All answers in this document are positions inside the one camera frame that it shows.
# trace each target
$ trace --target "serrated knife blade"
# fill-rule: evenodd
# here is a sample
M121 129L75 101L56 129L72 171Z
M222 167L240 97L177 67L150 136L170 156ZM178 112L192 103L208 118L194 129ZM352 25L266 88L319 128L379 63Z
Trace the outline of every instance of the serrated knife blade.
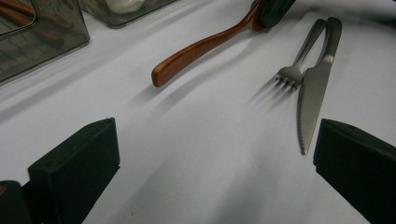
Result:
M327 44L323 57L315 67L306 70L299 93L297 108L298 138L301 151L305 155L308 153L311 144L332 69L332 61L342 33L340 20L330 17L327 21Z

